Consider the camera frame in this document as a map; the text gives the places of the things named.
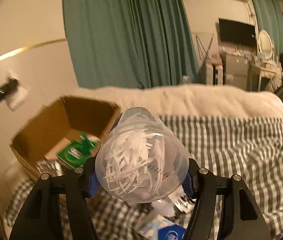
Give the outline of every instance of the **blue gripper pad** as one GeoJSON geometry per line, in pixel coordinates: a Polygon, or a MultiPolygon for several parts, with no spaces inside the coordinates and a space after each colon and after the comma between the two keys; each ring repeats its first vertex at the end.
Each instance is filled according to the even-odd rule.
{"type": "Polygon", "coordinates": [[[188,197],[192,197],[192,195],[194,194],[193,179],[191,178],[189,172],[187,173],[186,178],[181,185],[188,197]]]}
{"type": "Polygon", "coordinates": [[[99,187],[100,187],[100,183],[97,179],[96,172],[93,172],[93,174],[91,174],[89,179],[88,196],[92,198],[94,194],[98,192],[99,187]]]}

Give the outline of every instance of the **gray striped blanket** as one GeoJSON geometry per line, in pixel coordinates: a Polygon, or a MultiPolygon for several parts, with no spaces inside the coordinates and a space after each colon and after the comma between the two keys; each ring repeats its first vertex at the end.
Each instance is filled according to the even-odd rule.
{"type": "MultiPolygon", "coordinates": [[[[233,119],[220,117],[161,116],[200,167],[215,175],[240,174],[256,198],[273,239],[283,236],[283,120],[276,118],[233,119]]],[[[29,194],[31,181],[18,185],[5,220],[12,226],[29,194]]],[[[134,231],[148,212],[145,204],[131,208],[107,192],[95,206],[93,223],[100,239],[142,239],[134,231]]],[[[217,196],[210,239],[219,229],[221,197],[217,196]]],[[[61,207],[65,239],[72,239],[67,211],[61,207]]],[[[187,227],[190,214],[173,222],[187,227]]]]}

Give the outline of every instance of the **television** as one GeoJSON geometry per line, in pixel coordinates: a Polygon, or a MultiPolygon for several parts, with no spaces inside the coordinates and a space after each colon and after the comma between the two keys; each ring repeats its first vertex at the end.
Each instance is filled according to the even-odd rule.
{"type": "Polygon", "coordinates": [[[219,19],[219,28],[221,41],[256,47],[256,31],[254,25],[219,19]]]}

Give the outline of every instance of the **open cardboard box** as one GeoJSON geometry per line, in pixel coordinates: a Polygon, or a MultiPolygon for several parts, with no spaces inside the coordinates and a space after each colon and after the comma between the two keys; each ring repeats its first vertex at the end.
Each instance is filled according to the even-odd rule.
{"type": "Polygon", "coordinates": [[[36,163],[61,141],[80,141],[82,133],[98,137],[101,142],[94,149],[95,155],[105,136],[120,114],[115,103],[89,98],[66,96],[44,109],[13,138],[11,149],[27,173],[38,179],[36,163]]]}

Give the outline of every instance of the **green curtain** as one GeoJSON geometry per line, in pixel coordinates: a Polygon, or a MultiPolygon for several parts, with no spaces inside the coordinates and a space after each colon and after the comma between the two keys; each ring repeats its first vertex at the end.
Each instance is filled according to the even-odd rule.
{"type": "Polygon", "coordinates": [[[199,81],[182,0],[63,0],[78,85],[149,88],[199,81]]]}
{"type": "Polygon", "coordinates": [[[266,30],[274,40],[275,56],[283,53],[283,12],[279,0],[252,0],[259,31],[266,30]]]}

